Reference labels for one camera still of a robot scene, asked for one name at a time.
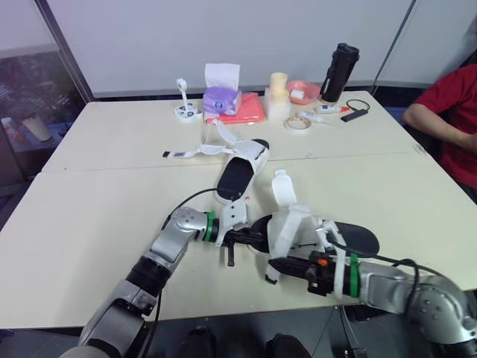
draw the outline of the green ring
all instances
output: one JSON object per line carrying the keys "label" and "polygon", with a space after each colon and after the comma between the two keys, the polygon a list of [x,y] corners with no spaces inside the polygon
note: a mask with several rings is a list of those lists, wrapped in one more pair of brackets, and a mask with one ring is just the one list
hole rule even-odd
{"label": "green ring", "polygon": [[203,238],[205,242],[208,242],[210,240],[210,236],[212,235],[212,226],[213,222],[215,219],[215,212],[214,211],[208,211],[207,212],[207,229],[206,229],[206,235]]}
{"label": "green ring", "polygon": [[359,296],[358,280],[358,255],[351,254],[351,272],[350,272],[350,296],[358,298]]}

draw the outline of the black device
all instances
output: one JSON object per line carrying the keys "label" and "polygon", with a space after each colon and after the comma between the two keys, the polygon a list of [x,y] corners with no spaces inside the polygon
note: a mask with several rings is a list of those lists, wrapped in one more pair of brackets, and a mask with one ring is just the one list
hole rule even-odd
{"label": "black device", "polygon": [[[364,104],[364,105],[366,106],[366,108],[358,109],[358,108],[352,106],[352,105],[351,105],[351,102],[359,102],[359,103],[362,103],[362,104]],[[351,108],[351,109],[353,110],[353,112],[350,113],[350,114],[347,114],[347,115],[345,115],[345,116],[342,116],[342,117],[341,117],[341,120],[342,120],[343,122],[349,122],[349,121],[351,121],[351,120],[353,120],[353,119],[356,119],[356,118],[358,118],[358,117],[364,116],[364,115],[367,114],[367,113],[369,112],[369,110],[370,110],[370,105],[369,105],[369,103],[367,103],[366,101],[362,101],[361,99],[349,99],[349,100],[347,100],[346,105],[347,105],[349,108]]]}
{"label": "black device", "polygon": [[321,87],[321,99],[327,102],[338,100],[357,60],[359,60],[359,50],[356,47],[346,43],[338,44]]}
{"label": "black device", "polygon": [[361,117],[361,116],[364,116],[365,114],[367,114],[367,110],[355,110],[353,111],[352,113],[350,114],[347,114],[345,116],[342,116],[341,117],[341,120],[343,122],[349,122],[349,121],[352,121],[353,119],[356,119],[358,117]]}

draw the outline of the paper cup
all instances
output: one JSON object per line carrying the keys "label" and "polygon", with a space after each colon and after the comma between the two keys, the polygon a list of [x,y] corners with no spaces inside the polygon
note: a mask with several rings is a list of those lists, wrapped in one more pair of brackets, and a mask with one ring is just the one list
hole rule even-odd
{"label": "paper cup", "polygon": [[40,117],[32,117],[22,121],[26,128],[41,142],[45,142],[51,138],[51,134],[48,131],[48,128],[45,126],[45,123],[41,120]]}

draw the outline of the black water bottle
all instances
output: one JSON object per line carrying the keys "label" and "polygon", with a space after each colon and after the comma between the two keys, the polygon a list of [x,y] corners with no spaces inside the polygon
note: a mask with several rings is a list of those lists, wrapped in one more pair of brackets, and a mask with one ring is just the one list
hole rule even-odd
{"label": "black water bottle", "polygon": [[320,94],[323,101],[331,103],[338,101],[357,60],[359,50],[356,47],[348,46],[346,43],[338,44],[321,87]]}

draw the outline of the white table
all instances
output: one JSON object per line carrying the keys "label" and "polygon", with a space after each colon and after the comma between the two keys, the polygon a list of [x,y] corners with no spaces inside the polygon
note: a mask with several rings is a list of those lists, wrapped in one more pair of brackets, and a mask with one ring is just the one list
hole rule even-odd
{"label": "white table", "polygon": [[[427,154],[269,162],[250,193],[250,220],[276,209],[270,182],[281,167],[300,203],[370,228],[382,254],[431,266],[462,289],[477,287],[468,272],[477,252],[477,207]],[[0,328],[85,324],[174,205],[213,186],[221,170],[214,164],[40,173],[0,233]],[[218,208],[210,194],[190,206]],[[165,289],[160,318],[335,303],[309,294],[304,280],[266,283],[265,263],[237,245],[229,268],[214,245],[192,243]]]}
{"label": "white table", "polygon": [[[306,134],[288,132],[281,122],[229,125],[242,138],[263,138],[271,146],[270,160],[405,153],[418,144],[389,113],[365,91],[343,92],[339,104],[358,98],[370,104],[370,112],[344,123],[343,114],[328,115],[332,125],[313,125]],[[183,124],[173,117],[182,101],[92,102],[79,115],[44,172],[89,169],[148,168],[224,163],[227,156],[195,157],[188,160],[162,158],[164,151],[190,151],[207,137],[210,126],[202,122]],[[293,111],[311,110],[318,101],[294,106]],[[209,142],[215,142],[216,129]]]}

